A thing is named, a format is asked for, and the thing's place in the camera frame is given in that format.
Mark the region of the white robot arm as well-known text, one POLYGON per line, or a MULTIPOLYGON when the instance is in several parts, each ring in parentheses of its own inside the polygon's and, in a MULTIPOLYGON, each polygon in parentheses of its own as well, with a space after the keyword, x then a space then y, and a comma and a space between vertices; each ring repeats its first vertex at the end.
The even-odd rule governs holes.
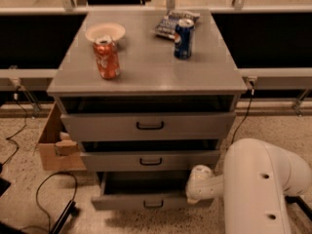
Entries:
POLYGON ((198 165, 185 192, 190 204, 223 198, 225 234, 292 234, 285 198, 310 186, 311 168, 299 155, 243 138, 228 148, 222 175, 198 165))

